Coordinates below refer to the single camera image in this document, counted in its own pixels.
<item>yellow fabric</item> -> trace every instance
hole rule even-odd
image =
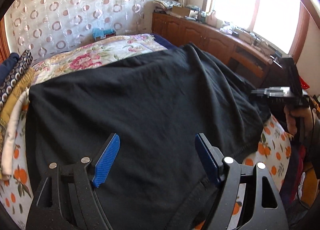
[[[9,122],[11,112],[17,103],[19,97],[21,96],[22,92],[26,90],[28,86],[31,85],[33,81],[33,77],[35,75],[35,71],[33,68],[28,69],[25,75],[19,80],[16,86],[12,89],[11,94],[8,97],[7,102],[5,103],[1,113],[0,113],[0,120],[2,120],[6,124]]]
[[[10,120],[10,115],[22,92],[25,91],[26,88],[31,85],[34,75],[35,75],[34,69],[29,68],[26,74],[23,75],[23,77],[12,89],[12,92],[9,95],[7,102],[4,104],[4,107],[0,113],[0,163],[1,163],[1,154],[2,154],[4,136],[7,129],[7,124]],[[2,179],[1,166],[0,166],[0,179]]]

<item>floral bedspread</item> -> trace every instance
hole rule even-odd
[[[60,53],[33,66],[33,85],[77,70],[97,68],[135,55],[166,50],[150,34],[114,36]]]

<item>wooden furniture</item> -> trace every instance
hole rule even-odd
[[[256,87],[263,83],[270,70],[270,57],[239,38],[221,33],[217,28],[206,24],[153,13],[152,32],[161,35],[175,46],[192,42],[247,78]]]
[[[301,200],[311,207],[319,194],[319,180],[311,162],[304,164],[303,171],[306,173],[306,177],[303,182]]]
[[[10,55],[7,36],[5,34],[4,19],[0,21],[0,63]]]

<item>blue gripper pad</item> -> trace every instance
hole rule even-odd
[[[114,134],[96,164],[92,164],[94,166],[94,177],[92,179],[92,185],[95,188],[98,188],[100,184],[106,181],[111,166],[118,154],[119,148],[120,138],[117,134]]]
[[[195,147],[202,166],[210,180],[216,187],[224,181],[223,155],[217,147],[213,147],[203,133],[197,134]]]

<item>metal screw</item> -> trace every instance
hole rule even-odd
[[[233,159],[231,157],[225,157],[223,160],[225,163],[228,163],[228,164],[233,163]]]
[[[262,162],[258,162],[257,166],[258,166],[259,169],[265,169],[266,168],[266,165],[264,163],[262,163]]]
[[[50,169],[55,169],[57,167],[57,164],[55,163],[55,162],[53,162],[53,163],[51,163],[50,165],[49,165],[49,168]]]
[[[81,159],[81,162],[82,163],[88,163],[90,161],[90,158],[89,157],[83,157],[82,159]]]

